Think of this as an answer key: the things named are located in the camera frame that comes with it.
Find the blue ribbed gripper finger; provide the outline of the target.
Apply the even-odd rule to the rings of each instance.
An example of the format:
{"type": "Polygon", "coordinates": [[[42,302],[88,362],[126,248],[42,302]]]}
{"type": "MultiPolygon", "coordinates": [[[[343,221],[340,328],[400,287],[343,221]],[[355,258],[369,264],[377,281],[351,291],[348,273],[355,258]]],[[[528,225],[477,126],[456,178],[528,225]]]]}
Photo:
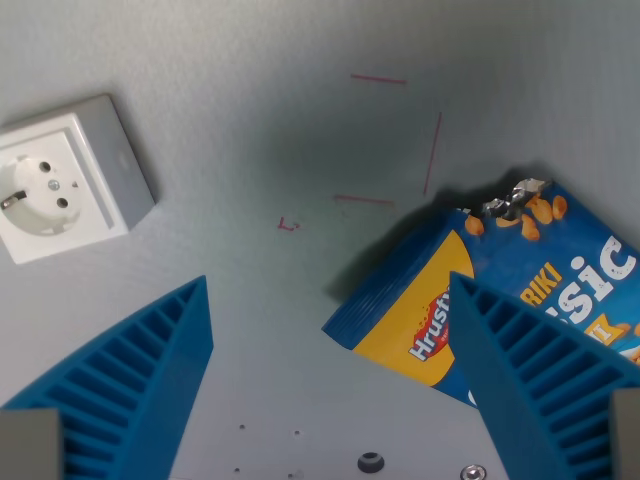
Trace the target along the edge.
{"type": "Polygon", "coordinates": [[[167,479],[212,352],[200,276],[96,336],[3,407],[58,412],[66,479],[167,479]]]}
{"type": "Polygon", "coordinates": [[[612,394],[639,384],[619,353],[520,300],[450,276],[449,344],[511,479],[611,479],[612,394]]]}

